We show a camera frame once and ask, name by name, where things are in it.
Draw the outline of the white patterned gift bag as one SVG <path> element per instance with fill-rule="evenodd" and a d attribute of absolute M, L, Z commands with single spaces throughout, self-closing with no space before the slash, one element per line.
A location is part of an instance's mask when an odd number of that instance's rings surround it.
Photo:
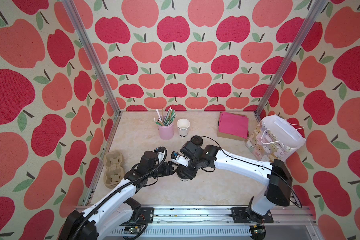
<path fill-rule="evenodd" d="M 258 161 L 285 162 L 306 143 L 306 139 L 299 133 L 303 128 L 276 115 L 267 116 L 249 136 L 246 147 Z"/>

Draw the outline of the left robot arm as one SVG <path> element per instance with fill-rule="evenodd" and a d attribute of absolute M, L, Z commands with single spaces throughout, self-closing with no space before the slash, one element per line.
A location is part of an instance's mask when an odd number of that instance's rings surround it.
<path fill-rule="evenodd" d="M 81 213 L 74 210 L 67 217 L 59 240 L 103 240 L 111 230 L 139 217 L 140 204 L 132 197 L 148 179 L 170 176 L 173 167 L 166 163 L 167 149 L 146 151 L 139 164 L 105 197 Z"/>

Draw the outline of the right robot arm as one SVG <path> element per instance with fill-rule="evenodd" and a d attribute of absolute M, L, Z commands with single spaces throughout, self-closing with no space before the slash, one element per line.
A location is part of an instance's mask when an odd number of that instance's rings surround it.
<path fill-rule="evenodd" d="M 210 167 L 227 170 L 258 181 L 264 187 L 251 198 L 247 208 L 234 217 L 249 223 L 261 223 L 275 206 L 288 207 L 297 195 L 292 188 L 292 176 L 281 160 L 262 162 L 226 152 L 219 146 L 202 148 L 187 141 L 179 152 L 172 152 L 172 162 L 178 165 L 177 175 L 187 181 L 196 177 L 198 170 Z"/>

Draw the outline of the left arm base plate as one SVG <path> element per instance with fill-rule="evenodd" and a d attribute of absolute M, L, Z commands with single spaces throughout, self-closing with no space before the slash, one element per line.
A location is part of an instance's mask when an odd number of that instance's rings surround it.
<path fill-rule="evenodd" d="M 122 226 L 139 226 L 152 224 L 154 217 L 154 208 L 139 208 L 133 211 L 132 217 L 122 224 Z"/>

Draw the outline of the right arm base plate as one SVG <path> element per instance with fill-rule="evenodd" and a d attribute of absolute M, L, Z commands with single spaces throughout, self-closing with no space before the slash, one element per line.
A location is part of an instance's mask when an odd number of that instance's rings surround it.
<path fill-rule="evenodd" d="M 264 216 L 254 213 L 253 211 L 248 210 L 247 208 L 231 208 L 231 214 L 229 215 L 233 218 L 235 224 L 272 224 L 274 219 L 270 211 L 268 211 Z"/>

